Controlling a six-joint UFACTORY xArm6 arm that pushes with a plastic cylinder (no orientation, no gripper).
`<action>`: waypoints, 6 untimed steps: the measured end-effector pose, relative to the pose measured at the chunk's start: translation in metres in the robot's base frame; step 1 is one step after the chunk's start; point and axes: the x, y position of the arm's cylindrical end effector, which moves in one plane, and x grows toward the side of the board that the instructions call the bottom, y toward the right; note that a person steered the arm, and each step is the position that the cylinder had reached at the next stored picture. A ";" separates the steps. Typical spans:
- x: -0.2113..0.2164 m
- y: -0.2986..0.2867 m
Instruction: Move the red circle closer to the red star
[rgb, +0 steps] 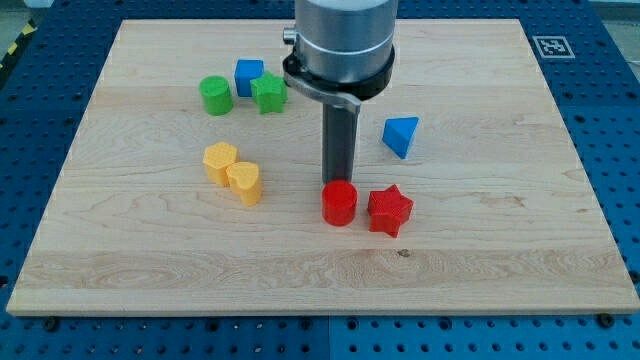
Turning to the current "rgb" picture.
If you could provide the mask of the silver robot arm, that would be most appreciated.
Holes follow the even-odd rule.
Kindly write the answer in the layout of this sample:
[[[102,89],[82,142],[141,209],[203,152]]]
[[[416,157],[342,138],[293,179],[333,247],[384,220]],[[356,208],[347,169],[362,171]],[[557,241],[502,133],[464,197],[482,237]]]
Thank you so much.
[[[322,104],[322,181],[352,179],[364,101],[389,84],[397,0],[296,0],[284,81]]]

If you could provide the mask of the black flange with metal clamp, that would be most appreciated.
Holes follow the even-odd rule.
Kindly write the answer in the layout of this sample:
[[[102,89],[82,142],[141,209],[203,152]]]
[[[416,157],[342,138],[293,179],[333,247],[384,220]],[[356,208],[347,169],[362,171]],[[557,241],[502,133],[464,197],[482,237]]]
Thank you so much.
[[[394,61],[395,48],[391,47],[390,56],[379,72],[351,83],[333,82],[312,74],[294,52],[282,61],[282,67],[285,84],[301,95],[357,114],[364,101],[376,97],[387,87]]]

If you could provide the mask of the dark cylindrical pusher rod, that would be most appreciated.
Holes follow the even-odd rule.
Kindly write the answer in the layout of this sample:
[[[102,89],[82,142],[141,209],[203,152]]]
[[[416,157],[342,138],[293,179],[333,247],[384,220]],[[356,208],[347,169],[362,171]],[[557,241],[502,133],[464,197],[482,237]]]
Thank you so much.
[[[354,168],[358,116],[338,106],[323,105],[322,181],[350,181]]]

